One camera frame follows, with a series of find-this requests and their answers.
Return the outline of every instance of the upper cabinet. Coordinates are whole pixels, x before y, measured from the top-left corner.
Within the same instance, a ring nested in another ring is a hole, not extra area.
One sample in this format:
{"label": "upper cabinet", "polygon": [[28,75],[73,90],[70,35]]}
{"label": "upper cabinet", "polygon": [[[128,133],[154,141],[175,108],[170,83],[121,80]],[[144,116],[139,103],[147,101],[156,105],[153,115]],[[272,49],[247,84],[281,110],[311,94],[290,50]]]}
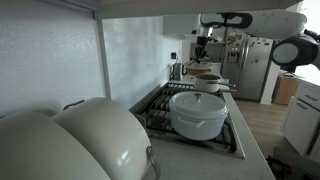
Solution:
{"label": "upper cabinet", "polygon": [[[163,17],[163,34],[179,39],[189,39],[196,42],[196,36],[191,32],[200,25],[200,14],[175,15]],[[213,29],[212,36],[224,39],[225,28]]]}
{"label": "upper cabinet", "polygon": [[199,24],[200,14],[164,16],[163,34],[184,38],[185,36],[191,36],[191,32],[197,30]]}
{"label": "upper cabinet", "polygon": [[101,0],[96,19],[286,9],[302,0]]}
{"label": "upper cabinet", "polygon": [[75,9],[80,11],[95,11],[100,9],[100,0],[42,0],[52,4],[56,4],[69,9]]}

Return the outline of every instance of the wooden floor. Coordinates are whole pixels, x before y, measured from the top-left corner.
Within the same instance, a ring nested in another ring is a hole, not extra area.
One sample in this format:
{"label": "wooden floor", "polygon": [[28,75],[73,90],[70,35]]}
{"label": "wooden floor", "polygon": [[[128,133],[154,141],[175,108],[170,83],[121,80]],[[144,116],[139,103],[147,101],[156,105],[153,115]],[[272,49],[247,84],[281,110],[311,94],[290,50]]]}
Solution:
{"label": "wooden floor", "polygon": [[296,152],[280,132],[287,106],[242,100],[236,103],[265,157],[273,154],[275,146]]}

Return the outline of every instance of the cardboard box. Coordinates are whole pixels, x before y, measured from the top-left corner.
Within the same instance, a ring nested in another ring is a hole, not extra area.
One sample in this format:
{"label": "cardboard box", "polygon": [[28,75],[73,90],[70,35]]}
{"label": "cardboard box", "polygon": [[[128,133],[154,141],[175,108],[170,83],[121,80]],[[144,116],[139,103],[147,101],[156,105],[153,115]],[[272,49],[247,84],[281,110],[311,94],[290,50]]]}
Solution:
{"label": "cardboard box", "polygon": [[287,77],[279,74],[273,91],[274,104],[289,104],[291,96],[296,94],[298,81],[295,77]]}

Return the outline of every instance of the lid knob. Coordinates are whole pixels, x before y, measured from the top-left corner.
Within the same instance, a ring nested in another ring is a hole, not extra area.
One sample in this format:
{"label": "lid knob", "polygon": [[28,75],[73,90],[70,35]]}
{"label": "lid knob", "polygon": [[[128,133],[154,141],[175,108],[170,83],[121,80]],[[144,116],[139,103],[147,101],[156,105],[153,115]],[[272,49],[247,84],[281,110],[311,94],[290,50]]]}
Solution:
{"label": "lid knob", "polygon": [[203,96],[203,94],[200,94],[200,93],[194,93],[194,95],[196,96],[197,101],[198,101],[198,102],[200,102],[200,98]]}

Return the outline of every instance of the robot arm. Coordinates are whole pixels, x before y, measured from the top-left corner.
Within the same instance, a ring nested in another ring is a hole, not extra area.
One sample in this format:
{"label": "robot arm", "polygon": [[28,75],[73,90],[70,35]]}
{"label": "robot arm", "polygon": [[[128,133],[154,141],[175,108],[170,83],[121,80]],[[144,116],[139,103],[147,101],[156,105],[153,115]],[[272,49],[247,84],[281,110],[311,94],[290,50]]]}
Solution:
{"label": "robot arm", "polygon": [[320,36],[304,30],[305,15],[285,10],[266,10],[236,13],[202,14],[196,32],[196,55],[205,54],[207,42],[214,39],[212,29],[238,28],[252,36],[282,40],[271,52],[272,61],[280,66],[314,64],[320,69]]}

